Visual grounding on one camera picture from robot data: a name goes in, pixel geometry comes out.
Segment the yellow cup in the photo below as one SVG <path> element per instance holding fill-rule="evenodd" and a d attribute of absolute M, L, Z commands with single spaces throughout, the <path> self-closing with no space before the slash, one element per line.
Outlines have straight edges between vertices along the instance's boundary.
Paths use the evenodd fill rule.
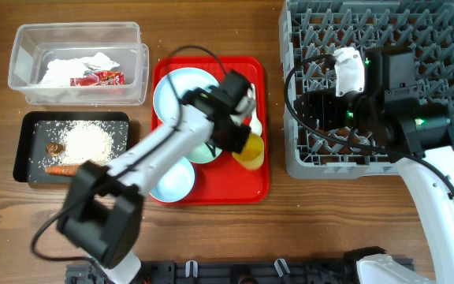
<path fill-rule="evenodd" d="M 260 136 L 250 133 L 248 141 L 240 154 L 233 152 L 234 159 L 247 170 L 257 170 L 264 163 L 264 141 Z"/>

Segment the red tray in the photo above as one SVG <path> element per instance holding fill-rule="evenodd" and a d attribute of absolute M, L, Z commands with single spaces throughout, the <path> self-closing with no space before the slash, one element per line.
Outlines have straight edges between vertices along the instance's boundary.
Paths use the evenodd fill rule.
<path fill-rule="evenodd" d="M 220 60 L 227 72 L 235 69 L 255 85 L 257 116 L 262 123 L 262 139 L 266 146 L 264 163 L 258 170 L 246 170 L 232 157 L 230 152 L 222 152 L 218 158 L 208 164 L 192 163 L 195 170 L 194 188 L 183 200 L 170 205 L 249 204 L 260 201 L 269 191 L 264 69 L 256 59 L 248 56 L 220 57 Z M 224 79 L 220 66 L 212 57 L 183 57 L 171 60 L 171 71 L 183 67 L 196 67 L 206 70 L 218 82 Z M 152 94 L 157 83 L 165 75 L 166 60 L 161 60 L 154 69 Z M 157 114 L 152 109 L 151 130 L 154 130 L 160 124 Z"/>

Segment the light blue plate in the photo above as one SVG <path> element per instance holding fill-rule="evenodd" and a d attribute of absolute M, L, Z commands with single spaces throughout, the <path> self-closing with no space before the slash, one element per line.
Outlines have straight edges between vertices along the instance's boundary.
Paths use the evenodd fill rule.
<path fill-rule="evenodd" d="M 177 202 L 190 193 L 194 181 L 195 172 L 192 164 L 186 158 L 181 158 L 162 176 L 150 191 L 150 195 L 161 202 Z"/>
<path fill-rule="evenodd" d="M 218 86 L 218 81 L 208 72 L 192 68 L 180 68 L 170 73 L 178 97 L 183 97 L 188 90 L 202 88 L 207 90 L 209 86 Z M 163 77 L 154 90 L 154 110 L 162 122 L 169 121 L 177 113 L 178 102 L 173 94 L 173 89 L 169 85 L 167 77 Z"/>
<path fill-rule="evenodd" d="M 220 148 L 214 149 L 215 157 L 211 154 L 211 150 L 203 143 L 201 146 L 192 150 L 188 155 L 185 156 L 190 162 L 204 164 L 213 161 L 214 159 L 218 158 L 221 154 Z"/>

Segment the white plate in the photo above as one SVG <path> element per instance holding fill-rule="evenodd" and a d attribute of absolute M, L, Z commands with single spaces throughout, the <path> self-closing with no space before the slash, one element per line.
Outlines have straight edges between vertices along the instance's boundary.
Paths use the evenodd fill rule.
<path fill-rule="evenodd" d="M 202 88 L 208 90 L 208 87 L 218 86 L 218 81 L 208 72 L 192 68 L 180 68 L 170 73 L 174 87 L 177 90 L 178 97 L 188 90 Z M 154 90 L 154 110 L 162 122 L 169 121 L 177 113 L 178 102 L 173 94 L 173 89 L 169 80 L 164 76 L 157 84 Z"/>
<path fill-rule="evenodd" d="M 192 164 L 186 158 L 181 158 L 161 177 L 150 191 L 150 195 L 161 202 L 177 202 L 190 193 L 194 181 L 195 172 Z"/>

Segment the red package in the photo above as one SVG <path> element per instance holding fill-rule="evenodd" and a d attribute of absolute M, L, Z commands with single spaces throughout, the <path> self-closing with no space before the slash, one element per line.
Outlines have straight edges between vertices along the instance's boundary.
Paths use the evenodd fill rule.
<path fill-rule="evenodd" d="M 71 86 L 106 86 L 124 84 L 120 71 L 98 71 L 83 78 L 71 78 Z"/>

